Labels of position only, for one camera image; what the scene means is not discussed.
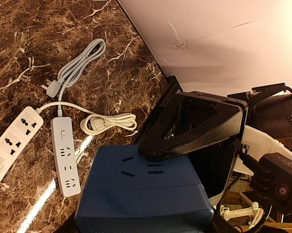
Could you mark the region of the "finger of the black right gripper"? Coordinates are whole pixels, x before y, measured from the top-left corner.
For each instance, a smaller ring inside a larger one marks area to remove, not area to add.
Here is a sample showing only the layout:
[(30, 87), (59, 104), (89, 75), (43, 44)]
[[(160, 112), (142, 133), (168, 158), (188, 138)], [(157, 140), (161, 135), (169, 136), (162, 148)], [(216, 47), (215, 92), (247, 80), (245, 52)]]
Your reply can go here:
[(164, 160), (225, 141), (241, 132), (244, 101), (209, 93), (178, 93), (138, 146), (148, 160)]

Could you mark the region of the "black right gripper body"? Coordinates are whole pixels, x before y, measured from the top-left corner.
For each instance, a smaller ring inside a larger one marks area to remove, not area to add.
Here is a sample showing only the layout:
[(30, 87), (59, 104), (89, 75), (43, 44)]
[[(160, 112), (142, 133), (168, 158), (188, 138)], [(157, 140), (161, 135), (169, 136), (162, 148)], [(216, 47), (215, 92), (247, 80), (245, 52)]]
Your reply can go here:
[(240, 145), (239, 139), (228, 139), (189, 154), (209, 201), (221, 199), (235, 167)]

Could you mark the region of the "blue cube socket adapter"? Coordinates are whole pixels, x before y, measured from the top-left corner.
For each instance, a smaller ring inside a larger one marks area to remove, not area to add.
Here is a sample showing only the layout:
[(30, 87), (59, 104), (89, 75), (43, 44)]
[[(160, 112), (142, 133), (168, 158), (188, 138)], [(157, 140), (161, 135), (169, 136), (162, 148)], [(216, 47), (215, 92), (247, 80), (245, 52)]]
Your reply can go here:
[(213, 217), (189, 158), (147, 161), (136, 145), (102, 146), (82, 191), (81, 233), (202, 233)]

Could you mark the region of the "white universal power strip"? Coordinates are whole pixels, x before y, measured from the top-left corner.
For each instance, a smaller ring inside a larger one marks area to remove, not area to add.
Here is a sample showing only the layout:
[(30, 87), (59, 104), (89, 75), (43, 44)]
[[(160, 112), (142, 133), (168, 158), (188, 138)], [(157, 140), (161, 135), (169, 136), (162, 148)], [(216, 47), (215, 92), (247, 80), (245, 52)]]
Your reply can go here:
[(1, 135), (0, 182), (43, 123), (43, 118), (27, 106)]

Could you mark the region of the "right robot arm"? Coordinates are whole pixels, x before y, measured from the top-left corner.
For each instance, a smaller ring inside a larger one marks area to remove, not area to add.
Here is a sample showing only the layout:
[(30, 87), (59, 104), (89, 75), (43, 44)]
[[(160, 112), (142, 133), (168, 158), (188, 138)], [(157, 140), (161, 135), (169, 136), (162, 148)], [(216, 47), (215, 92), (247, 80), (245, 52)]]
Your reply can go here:
[(218, 203), (251, 129), (292, 139), (292, 89), (284, 83), (219, 96), (192, 91), (171, 96), (138, 152), (150, 161), (188, 155), (211, 203)]

